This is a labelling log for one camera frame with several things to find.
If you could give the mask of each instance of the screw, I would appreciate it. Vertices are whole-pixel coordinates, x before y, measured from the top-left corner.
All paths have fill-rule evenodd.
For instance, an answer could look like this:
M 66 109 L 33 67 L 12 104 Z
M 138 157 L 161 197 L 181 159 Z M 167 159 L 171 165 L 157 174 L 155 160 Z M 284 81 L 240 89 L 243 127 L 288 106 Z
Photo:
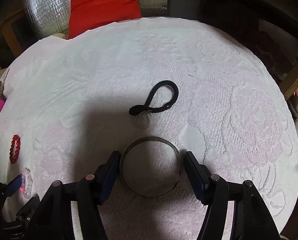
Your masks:
M 219 176 L 218 174 L 212 174 L 212 175 L 210 176 L 210 178 L 211 178 L 212 180 L 215 180 L 215 181 L 220 180 L 220 176 Z
M 60 180 L 55 180 L 51 185 L 53 187 L 58 187 L 60 184 L 61 184 L 61 181 Z
M 86 176 L 86 180 L 93 180 L 95 178 L 95 176 L 93 174 L 88 174 Z
M 246 185 L 251 187 L 253 185 L 252 181 L 251 180 L 246 180 L 245 181 Z

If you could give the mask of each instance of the silver insulation foil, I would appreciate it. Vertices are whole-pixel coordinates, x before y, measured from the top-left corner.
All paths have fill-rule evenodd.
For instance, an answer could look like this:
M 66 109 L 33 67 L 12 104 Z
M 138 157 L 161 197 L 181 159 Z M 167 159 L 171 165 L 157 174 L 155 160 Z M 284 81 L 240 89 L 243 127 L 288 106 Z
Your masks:
M 40 38 L 68 33 L 69 11 L 63 0 L 24 0 L 34 30 Z
M 24 1 L 39 37 L 44 38 L 54 33 L 68 33 L 70 0 Z M 138 0 L 138 3 L 143 17 L 167 14 L 167 0 Z

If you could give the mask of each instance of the black hair tie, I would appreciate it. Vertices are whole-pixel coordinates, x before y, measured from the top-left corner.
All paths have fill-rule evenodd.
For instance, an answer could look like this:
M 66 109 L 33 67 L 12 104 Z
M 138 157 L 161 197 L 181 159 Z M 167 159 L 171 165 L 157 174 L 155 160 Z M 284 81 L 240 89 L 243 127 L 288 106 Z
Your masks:
M 172 97 L 172 99 L 169 102 L 165 103 L 162 107 L 157 107 L 157 108 L 149 107 L 149 105 L 150 105 L 150 103 L 151 103 L 151 101 L 153 99 L 153 96 L 156 93 L 156 91 L 160 87 L 166 86 L 166 85 L 171 86 L 172 89 L 173 89 L 173 97 Z M 160 81 L 150 91 L 149 96 L 148 96 L 145 104 L 144 105 L 133 106 L 132 108 L 129 109 L 129 114 L 131 114 L 131 115 L 138 115 L 141 112 L 160 113 L 160 112 L 166 111 L 166 110 L 170 109 L 173 106 L 173 104 L 177 101 L 178 95 L 179 95 L 179 90 L 178 90 L 177 85 L 174 82 L 172 82 L 170 80 Z

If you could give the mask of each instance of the white textured towel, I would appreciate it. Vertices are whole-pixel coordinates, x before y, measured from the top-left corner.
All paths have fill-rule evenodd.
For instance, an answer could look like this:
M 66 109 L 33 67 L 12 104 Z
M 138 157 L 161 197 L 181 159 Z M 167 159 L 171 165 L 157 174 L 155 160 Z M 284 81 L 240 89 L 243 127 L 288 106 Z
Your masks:
M 179 98 L 171 109 L 152 114 L 148 129 L 139 129 L 128 110 L 144 104 L 162 80 L 177 84 Z M 45 38 L 10 66 L 5 96 L 0 181 L 10 181 L 26 167 L 40 197 L 52 181 L 77 181 L 113 150 L 123 152 L 138 138 L 159 136 L 181 153 L 191 150 L 228 181 L 251 179 L 279 231 L 296 203 L 298 141 L 287 104 L 261 61 L 208 25 L 143 18 L 69 41 Z M 167 87 L 160 88 L 152 106 L 171 96 Z M 14 134 L 21 137 L 21 150 L 11 165 Z M 126 178 L 143 192 L 166 189 L 177 180 L 174 160 L 164 146 L 146 143 L 130 152 Z M 6 205 L 9 214 L 17 208 Z M 141 198 L 118 179 L 99 210 L 109 239 L 188 240 L 196 239 L 206 207 L 196 200 L 184 172 L 179 186 L 160 199 Z M 230 203 L 224 239 L 229 239 L 232 210 Z M 76 207 L 73 222 L 81 239 Z

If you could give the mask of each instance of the metal bangle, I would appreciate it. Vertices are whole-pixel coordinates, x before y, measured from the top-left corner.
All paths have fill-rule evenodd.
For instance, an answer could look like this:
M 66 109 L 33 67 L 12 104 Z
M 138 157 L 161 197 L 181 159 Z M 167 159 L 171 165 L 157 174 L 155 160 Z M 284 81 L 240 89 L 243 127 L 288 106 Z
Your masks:
M 175 183 L 175 185 L 170 189 L 168 190 L 167 192 L 163 193 L 162 195 L 158 195 L 158 196 L 146 196 L 146 195 L 142 195 L 136 191 L 134 191 L 128 184 L 127 182 L 125 181 L 124 179 L 124 176 L 123 176 L 123 162 L 128 154 L 128 152 L 133 148 L 135 147 L 136 145 L 140 144 L 140 143 L 143 143 L 143 142 L 148 142 L 148 141 L 155 141 L 155 142 L 161 142 L 161 143 L 164 143 L 164 144 L 167 144 L 168 146 L 170 146 L 175 154 L 176 154 L 176 157 L 180 163 L 180 173 L 179 173 L 179 180 Z M 162 139 L 160 137 L 155 137 L 155 136 L 149 136 L 149 137 L 143 137 L 141 139 L 138 139 L 136 141 L 134 141 L 133 143 L 129 144 L 129 146 L 125 149 L 125 151 L 122 153 L 121 155 L 121 159 L 120 159 L 120 176 L 121 176 L 121 179 L 123 181 L 123 183 L 126 185 L 126 187 L 128 189 L 130 189 L 132 192 L 136 193 L 137 195 L 141 196 L 141 197 L 147 197 L 147 198 L 159 198 L 159 197 L 162 197 L 166 194 L 168 194 L 171 190 L 173 190 L 175 187 L 178 186 L 179 182 L 180 182 L 180 179 L 181 179 L 181 174 L 182 174 L 182 160 L 181 160 L 181 156 L 180 156 L 180 153 L 179 151 L 177 150 L 177 148 L 169 141 L 165 140 L 165 139 Z

